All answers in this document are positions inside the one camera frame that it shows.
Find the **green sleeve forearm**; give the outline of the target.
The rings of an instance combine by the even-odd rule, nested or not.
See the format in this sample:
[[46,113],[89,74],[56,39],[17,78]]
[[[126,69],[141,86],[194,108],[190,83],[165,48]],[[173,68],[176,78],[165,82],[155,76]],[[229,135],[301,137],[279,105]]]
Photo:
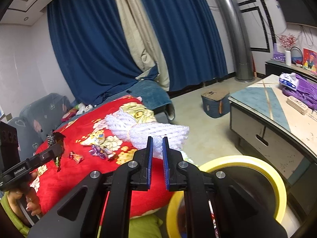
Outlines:
[[27,237],[30,228],[29,226],[25,225],[20,218],[18,218],[18,216],[13,212],[12,208],[9,205],[9,201],[8,201],[8,192],[5,192],[4,196],[1,198],[1,205],[5,211],[5,213],[7,214],[7,216],[9,217],[9,219],[11,220],[11,222],[14,224],[14,226],[17,228],[17,230],[24,236]]

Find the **left hand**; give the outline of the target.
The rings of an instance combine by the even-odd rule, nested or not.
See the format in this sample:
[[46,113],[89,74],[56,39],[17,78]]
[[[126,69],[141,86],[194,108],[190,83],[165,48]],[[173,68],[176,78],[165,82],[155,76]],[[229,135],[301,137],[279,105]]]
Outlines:
[[39,197],[36,195],[36,191],[33,187],[30,187],[29,191],[24,194],[19,189],[13,189],[8,192],[8,203],[14,212],[14,214],[22,220],[24,218],[24,214],[21,211],[20,206],[18,205],[18,200],[21,199],[22,196],[26,198],[26,211],[31,212],[31,215],[39,215],[42,213],[41,205]]

